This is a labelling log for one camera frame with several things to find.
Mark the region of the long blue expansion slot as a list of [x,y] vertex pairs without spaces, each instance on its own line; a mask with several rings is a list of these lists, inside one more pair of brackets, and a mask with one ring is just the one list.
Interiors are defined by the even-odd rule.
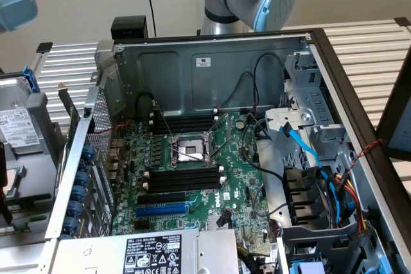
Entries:
[[185,203],[174,203],[169,205],[158,205],[149,207],[136,208],[137,217],[148,216],[169,216],[174,214],[187,214],[189,212],[189,205]]

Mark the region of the grey metal PC case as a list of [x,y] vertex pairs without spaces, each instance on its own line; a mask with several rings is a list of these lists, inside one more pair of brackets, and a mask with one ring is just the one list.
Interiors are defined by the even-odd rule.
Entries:
[[[267,128],[266,111],[286,107],[285,62],[296,52],[312,54],[336,114],[349,136],[351,162],[320,160],[289,123],[280,127],[297,144],[298,153],[283,158]],[[211,57],[211,67],[195,67],[194,57]],[[132,121],[150,123],[155,99],[164,116],[212,115],[238,112],[253,123],[253,139],[263,173],[274,240],[266,257],[256,257],[236,242],[239,274],[283,274],[277,261],[278,238],[294,227],[283,190],[286,166],[314,168],[315,179],[329,226],[357,224],[362,232],[369,222],[384,252],[377,270],[365,274],[411,274],[411,199],[378,138],[362,102],[322,30],[251,33],[219,37],[148,40],[108,40],[95,53],[96,84],[83,105],[76,107],[80,121],[66,161],[62,183],[46,232],[40,274],[51,274],[58,245],[63,240],[109,237],[116,201],[109,175],[110,147],[116,132]],[[81,157],[84,145],[96,150],[94,160]],[[62,225],[78,171],[89,174],[87,197],[75,234]]]

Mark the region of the blue plastic disk carrier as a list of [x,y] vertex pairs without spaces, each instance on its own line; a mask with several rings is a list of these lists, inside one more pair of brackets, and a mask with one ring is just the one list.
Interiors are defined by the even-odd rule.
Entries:
[[33,72],[32,69],[30,69],[27,65],[24,67],[24,69],[22,70],[22,74],[23,76],[27,79],[29,85],[30,85],[30,89],[32,91],[32,93],[39,93],[40,89],[39,89],[39,85],[37,83],[36,77],[35,77],[35,73]]

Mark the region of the silver CPU chip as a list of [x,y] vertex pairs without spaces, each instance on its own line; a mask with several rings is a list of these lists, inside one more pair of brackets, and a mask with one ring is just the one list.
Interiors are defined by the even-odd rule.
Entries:
[[21,180],[26,176],[26,168],[24,166],[7,169],[8,185],[3,188],[6,199],[19,197],[19,186]]

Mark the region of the black box device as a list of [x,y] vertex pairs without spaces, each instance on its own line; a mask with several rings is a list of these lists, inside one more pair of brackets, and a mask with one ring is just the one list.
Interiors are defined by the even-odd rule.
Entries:
[[148,38],[146,16],[133,15],[115,17],[110,32],[113,40]]

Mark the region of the silver power supply unit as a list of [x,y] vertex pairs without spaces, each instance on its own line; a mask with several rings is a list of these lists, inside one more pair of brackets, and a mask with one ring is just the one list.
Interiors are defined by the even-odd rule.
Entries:
[[239,274],[232,230],[63,240],[51,274]]

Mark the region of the green Dell motherboard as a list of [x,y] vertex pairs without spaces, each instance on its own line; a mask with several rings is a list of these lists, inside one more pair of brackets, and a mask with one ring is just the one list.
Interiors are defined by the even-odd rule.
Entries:
[[[145,232],[164,232],[198,229],[207,231],[207,218],[214,215],[231,217],[236,242],[256,257],[266,257],[274,240],[268,212],[263,173],[257,168],[259,154],[253,139],[255,126],[247,123],[246,117],[238,112],[230,113],[232,137],[213,159],[220,171],[220,189],[183,191],[187,214],[169,216],[137,217],[136,208],[157,205],[138,205],[137,197],[150,194],[142,188],[145,177],[151,171],[173,170],[168,167],[170,158],[170,134],[154,135],[153,122],[130,122],[115,133],[110,147],[109,175],[114,191],[116,208],[112,223],[112,235],[127,235]],[[245,129],[239,131],[235,123],[242,120]],[[222,121],[212,131],[213,150],[227,138],[227,127]],[[185,169],[203,167],[191,165]],[[149,230],[135,230],[134,221],[149,219]]]

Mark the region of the green graphics card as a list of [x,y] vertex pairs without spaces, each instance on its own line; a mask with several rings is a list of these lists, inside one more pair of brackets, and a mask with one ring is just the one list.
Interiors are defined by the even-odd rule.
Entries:
[[63,103],[64,108],[66,109],[70,122],[69,128],[67,131],[67,142],[65,146],[65,160],[68,159],[69,153],[71,151],[71,147],[73,144],[74,136],[76,133],[76,129],[78,127],[78,123],[80,121],[80,115],[68,93],[68,86],[67,83],[59,83],[58,84],[58,97],[60,98],[61,102]]

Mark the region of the metal socket locking lever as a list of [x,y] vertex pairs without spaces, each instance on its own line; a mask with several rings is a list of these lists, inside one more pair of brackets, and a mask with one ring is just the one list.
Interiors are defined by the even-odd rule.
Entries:
[[177,162],[210,162],[211,159],[231,141],[227,139],[221,146],[209,152],[209,143],[203,139],[179,140],[170,148],[171,155],[177,155]]
[[155,99],[152,101],[152,103],[153,103],[153,108],[156,109],[156,110],[158,110],[158,112],[159,112],[162,120],[164,121],[164,124],[165,124],[168,132],[170,133],[170,136],[173,137],[173,133],[172,133],[172,131],[171,131],[171,129],[170,129],[168,123],[167,123],[167,120],[166,120],[166,118],[165,118],[165,116],[164,116],[164,113],[163,113],[160,105],[158,104],[158,102],[157,102]]

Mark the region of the blue plastic latch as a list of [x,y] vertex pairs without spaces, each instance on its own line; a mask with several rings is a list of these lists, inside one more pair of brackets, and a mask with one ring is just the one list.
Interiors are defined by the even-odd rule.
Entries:
[[321,262],[294,262],[289,272],[290,274],[325,274]]

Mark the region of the metal disk bay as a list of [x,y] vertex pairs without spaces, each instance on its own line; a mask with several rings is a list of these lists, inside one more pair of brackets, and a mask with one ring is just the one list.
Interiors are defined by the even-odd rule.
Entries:
[[308,52],[288,55],[285,73],[288,105],[266,111],[267,128],[275,149],[283,158],[298,153],[297,142],[280,132],[280,127],[289,123],[297,133],[308,136],[306,143],[320,160],[341,158],[351,162],[354,154],[349,149],[348,133],[332,113],[333,102],[327,97],[328,90],[315,57]]

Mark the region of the grey hard drive assembly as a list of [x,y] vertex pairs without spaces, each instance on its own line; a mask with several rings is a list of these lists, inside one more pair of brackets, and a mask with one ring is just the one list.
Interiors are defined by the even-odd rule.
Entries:
[[[50,119],[46,108],[47,102],[44,93],[32,93],[26,105],[40,131],[41,152],[16,155],[9,144],[2,142],[6,168],[26,168],[26,176],[19,186],[19,197],[6,199],[6,205],[30,203],[33,209],[12,214],[10,225],[28,225],[30,232],[0,236],[0,248],[40,243],[44,239],[55,200],[58,163],[65,143],[59,125]],[[0,228],[10,225],[0,215]]]

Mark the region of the black RAM slot white latches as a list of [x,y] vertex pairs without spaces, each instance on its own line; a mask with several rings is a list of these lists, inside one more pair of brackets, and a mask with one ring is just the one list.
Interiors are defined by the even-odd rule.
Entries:
[[176,181],[183,181],[183,180],[187,180],[187,181],[197,181],[197,180],[217,180],[219,181],[220,179],[220,175],[219,176],[168,176],[168,177],[160,177],[160,178],[154,178],[154,179],[150,179],[150,173],[148,173],[147,175],[145,175],[145,177],[147,179],[149,179],[150,181],[172,181],[172,180],[176,180]]
[[199,115],[199,116],[169,116],[162,118],[158,110],[149,112],[149,120],[153,120],[155,124],[165,124],[167,122],[170,126],[177,124],[213,124],[214,116]]
[[202,191],[208,189],[220,189],[220,181],[177,181],[177,182],[143,182],[142,188],[150,194],[173,193],[183,191]]
[[191,133],[191,132],[204,132],[208,131],[215,120],[213,116],[187,116],[187,117],[167,117],[166,123],[164,119],[153,120],[153,125],[150,126],[153,133],[168,134],[169,129],[172,133]]

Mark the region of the metal socket cover frame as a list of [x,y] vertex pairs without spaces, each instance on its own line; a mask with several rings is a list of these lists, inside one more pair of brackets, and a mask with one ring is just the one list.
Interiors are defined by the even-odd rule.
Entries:
[[224,115],[220,117],[215,117],[213,125],[208,129],[207,134],[212,133],[212,131],[222,122],[225,121],[226,127],[227,127],[227,138],[230,139],[232,137],[231,131],[232,131],[232,124],[231,124],[231,118],[229,117],[228,113],[225,113]]

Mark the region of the black plastic fan shroud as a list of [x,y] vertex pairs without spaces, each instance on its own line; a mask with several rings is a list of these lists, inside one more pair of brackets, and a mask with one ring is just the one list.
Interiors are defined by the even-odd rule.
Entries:
[[315,169],[286,166],[283,190],[293,226],[320,230],[329,226],[328,216],[315,179]]

